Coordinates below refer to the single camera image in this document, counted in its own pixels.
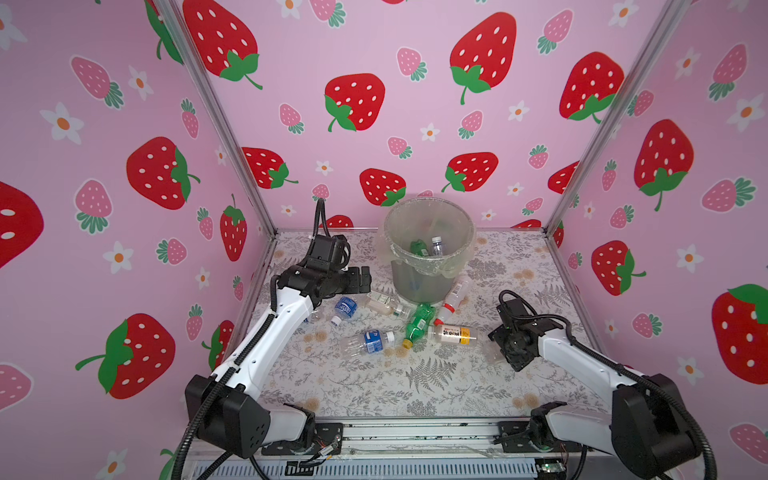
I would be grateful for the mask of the green bottle yellow cap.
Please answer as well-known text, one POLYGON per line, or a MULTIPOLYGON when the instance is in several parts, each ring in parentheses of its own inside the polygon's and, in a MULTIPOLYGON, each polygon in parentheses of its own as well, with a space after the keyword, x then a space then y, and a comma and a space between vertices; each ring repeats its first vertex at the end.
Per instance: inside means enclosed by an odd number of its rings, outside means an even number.
POLYGON ((426 243, 421 240, 417 239, 410 243, 409 246, 410 253, 421 258, 426 258, 430 256, 429 248, 426 245, 426 243))

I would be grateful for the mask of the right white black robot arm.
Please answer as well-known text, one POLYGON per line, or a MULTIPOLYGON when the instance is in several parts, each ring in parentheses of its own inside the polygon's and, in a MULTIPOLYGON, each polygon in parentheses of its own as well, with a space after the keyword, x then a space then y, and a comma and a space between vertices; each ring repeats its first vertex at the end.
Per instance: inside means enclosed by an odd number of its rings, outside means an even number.
POLYGON ((598 413, 564 401, 546 403, 531 411, 523 431, 503 434, 498 443, 528 443, 540 451, 578 443, 618 458, 641 479, 667 478, 675 468, 700 458, 705 478, 717 478, 713 448, 673 380, 611 360, 580 342, 567 318, 539 314, 511 290, 502 291, 498 300, 502 324, 489 338, 516 372, 536 359, 546 360, 608 406, 607 412, 598 413))

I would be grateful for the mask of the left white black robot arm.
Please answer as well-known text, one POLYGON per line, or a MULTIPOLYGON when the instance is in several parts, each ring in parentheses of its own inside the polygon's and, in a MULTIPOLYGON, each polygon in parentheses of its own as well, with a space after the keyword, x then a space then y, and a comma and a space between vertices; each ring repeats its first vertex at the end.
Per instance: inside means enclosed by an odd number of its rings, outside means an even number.
POLYGON ((294 265, 273 276, 269 306, 256 325, 209 376, 196 375, 187 384, 189 423, 170 477, 183 477, 195 439, 223 450, 202 479, 231 456, 248 459, 265 446, 310 450, 317 440, 315 415, 295 405, 261 405, 266 378, 295 330, 324 300, 368 293, 371 280, 367 266, 316 270, 294 265))

